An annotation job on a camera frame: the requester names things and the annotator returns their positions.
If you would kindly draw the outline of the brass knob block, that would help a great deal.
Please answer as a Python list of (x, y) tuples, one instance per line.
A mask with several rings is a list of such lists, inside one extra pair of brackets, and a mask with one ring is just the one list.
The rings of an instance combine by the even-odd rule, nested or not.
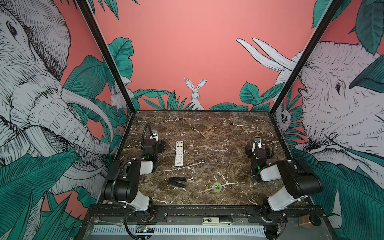
[(304, 215), (298, 218), (298, 225), (304, 229), (316, 229), (322, 225), (322, 221), (316, 215)]

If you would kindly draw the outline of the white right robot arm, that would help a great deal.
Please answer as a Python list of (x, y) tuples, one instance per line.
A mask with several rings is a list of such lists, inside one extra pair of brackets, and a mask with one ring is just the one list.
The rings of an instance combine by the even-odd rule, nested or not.
[(266, 198), (260, 209), (262, 219), (273, 222), (291, 204), (320, 193), (320, 178), (302, 159), (276, 161), (268, 164), (266, 148), (245, 146), (245, 154), (251, 159), (251, 177), (257, 182), (281, 180), (284, 186)]

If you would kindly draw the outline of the black plastic clip part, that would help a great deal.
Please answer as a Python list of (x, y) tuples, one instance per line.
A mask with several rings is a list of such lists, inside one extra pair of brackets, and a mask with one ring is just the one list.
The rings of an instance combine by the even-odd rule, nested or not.
[(180, 188), (186, 188), (186, 183), (187, 183), (187, 178), (185, 177), (171, 177), (168, 180), (168, 183), (170, 185), (173, 185), (175, 187), (180, 187)]

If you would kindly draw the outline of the black corner frame post left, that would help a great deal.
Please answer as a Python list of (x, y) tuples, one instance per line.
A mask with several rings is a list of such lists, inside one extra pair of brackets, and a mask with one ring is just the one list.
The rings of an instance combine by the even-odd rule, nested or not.
[(129, 111), (131, 112), (131, 114), (135, 115), (137, 111), (127, 93), (127, 89), (125, 85), (123, 84), (117, 65), (111, 55), (108, 45), (105, 42), (102, 32), (99, 29), (97, 21), (95, 20), (95, 17), (93, 15), (92, 9), (90, 8), (89, 2), (83, 1), (83, 0), (77, 0), (76, 3), (79, 6), (80, 11), (102, 53), (102, 56), (107, 63), (107, 66), (113, 76), (113, 79), (115, 80), (116, 84), (118, 85), (121, 91), (121, 94), (123, 95), (123, 98), (127, 104)]

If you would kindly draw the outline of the white label box on rail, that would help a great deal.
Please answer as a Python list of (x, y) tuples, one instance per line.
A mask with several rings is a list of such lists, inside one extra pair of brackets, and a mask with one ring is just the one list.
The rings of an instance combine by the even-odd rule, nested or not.
[(233, 222), (234, 221), (232, 217), (226, 217), (226, 216), (202, 218), (203, 226), (226, 227), (226, 226), (232, 226)]

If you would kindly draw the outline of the white perforated front strip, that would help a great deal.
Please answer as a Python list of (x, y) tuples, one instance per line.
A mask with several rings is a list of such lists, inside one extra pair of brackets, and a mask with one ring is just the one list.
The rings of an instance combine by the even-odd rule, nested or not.
[(129, 230), (136, 236), (170, 236), (170, 235), (196, 235), (196, 236), (266, 236), (263, 226), (129, 226)]

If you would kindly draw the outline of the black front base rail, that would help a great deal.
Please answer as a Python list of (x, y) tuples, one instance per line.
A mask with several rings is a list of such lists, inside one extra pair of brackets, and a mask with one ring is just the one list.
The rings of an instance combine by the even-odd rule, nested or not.
[(258, 205), (154, 205), (147, 211), (134, 211), (115, 205), (92, 205), (84, 217), (90, 222), (98, 216), (102, 221), (112, 222), (128, 216), (129, 223), (166, 223), (172, 218), (202, 218), (202, 217), (232, 217), (234, 220), (245, 218), (248, 223), (267, 225), (287, 222), (289, 218), (299, 218), (304, 215), (325, 217), (325, 212), (319, 206), (289, 206), (286, 210), (262, 216), (261, 206)]

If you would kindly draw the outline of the black corner frame post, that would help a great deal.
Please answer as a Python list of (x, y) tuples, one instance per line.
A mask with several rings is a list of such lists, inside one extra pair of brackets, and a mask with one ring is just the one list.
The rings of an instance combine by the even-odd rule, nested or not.
[(107, 63), (107, 66), (113, 76), (113, 79), (115, 80), (116, 84), (118, 85), (121, 91), (121, 94), (123, 95), (123, 98), (127, 104), (129, 111), (131, 112), (131, 114), (135, 115), (137, 111), (127, 93), (127, 89), (125, 85), (123, 84), (117, 65), (111, 55), (108, 45), (105, 42), (102, 32), (99, 29), (97, 21), (95, 20), (95, 17), (93, 15), (92, 9), (90, 8), (89, 2), (83, 1), (83, 0), (77, 0), (76, 3), (79, 6), (80, 11), (102, 53), (102, 56)]
[(306, 64), (307, 60), (311, 56), (313, 50), (315, 49), (317, 43), (320, 41), (321, 37), (323, 36), (324, 32), (326, 31), (327, 27), (329, 26), (330, 22), (332, 21), (332, 18), (336, 14), (337, 10), (343, 3), (342, 0), (333, 0), (330, 1), (327, 5), (327, 8), (325, 12), (322, 15), (322, 18), (320, 19), (320, 22), (318, 26), (316, 27), (314, 33), (312, 34), (308, 44), (306, 45), (305, 49), (303, 50), (303, 53), (301, 57), (299, 58), (299, 61), (295, 65), (294, 69), (292, 70), (292, 73), (290, 74), (287, 82), (285, 83), (281, 93), (279, 94), (276, 102), (274, 103), (273, 107), (269, 111), (270, 115), (274, 115), (284, 100), (285, 96), (287, 95), (288, 91), (291, 89), (293, 83), (298, 78), (299, 73), (303, 69), (304, 65)]

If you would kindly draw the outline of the white remote control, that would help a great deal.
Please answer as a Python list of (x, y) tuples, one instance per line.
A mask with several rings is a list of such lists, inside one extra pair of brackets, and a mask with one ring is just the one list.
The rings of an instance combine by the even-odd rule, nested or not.
[(175, 147), (175, 166), (181, 167), (184, 163), (184, 142), (177, 141)]

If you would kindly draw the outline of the black corner frame post right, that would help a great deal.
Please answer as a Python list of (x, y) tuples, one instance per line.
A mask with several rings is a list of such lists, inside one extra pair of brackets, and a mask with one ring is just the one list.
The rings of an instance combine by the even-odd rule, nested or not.
[(304, 65), (306, 64), (307, 60), (311, 56), (313, 50), (315, 49), (317, 43), (320, 41), (321, 37), (323, 36), (324, 32), (326, 31), (327, 27), (329, 26), (330, 22), (332, 21), (332, 18), (336, 14), (337, 10), (343, 3), (342, 0), (333, 0), (330, 1), (327, 5), (327, 8), (325, 12), (322, 15), (322, 18), (320, 19), (320, 22), (318, 26), (316, 27), (314, 33), (312, 34), (308, 44), (306, 45), (305, 49), (303, 50), (303, 53), (301, 57), (299, 58), (299, 61), (295, 65), (294, 69), (292, 70), (292, 73), (290, 74), (287, 82), (285, 83), (281, 93), (279, 94), (276, 102), (274, 103), (273, 107), (269, 111), (270, 115), (274, 115), (284, 100), (285, 96), (287, 95), (288, 91), (291, 89), (293, 83), (298, 78), (299, 73), (303, 69)]

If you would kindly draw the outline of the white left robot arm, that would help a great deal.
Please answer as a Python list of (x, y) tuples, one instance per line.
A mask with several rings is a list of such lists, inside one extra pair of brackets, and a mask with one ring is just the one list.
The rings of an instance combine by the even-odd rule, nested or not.
[(143, 157), (126, 161), (114, 161), (101, 190), (101, 200), (113, 205), (131, 208), (137, 212), (152, 214), (153, 200), (139, 191), (140, 176), (156, 171), (159, 154), (166, 150), (166, 142), (145, 139)]

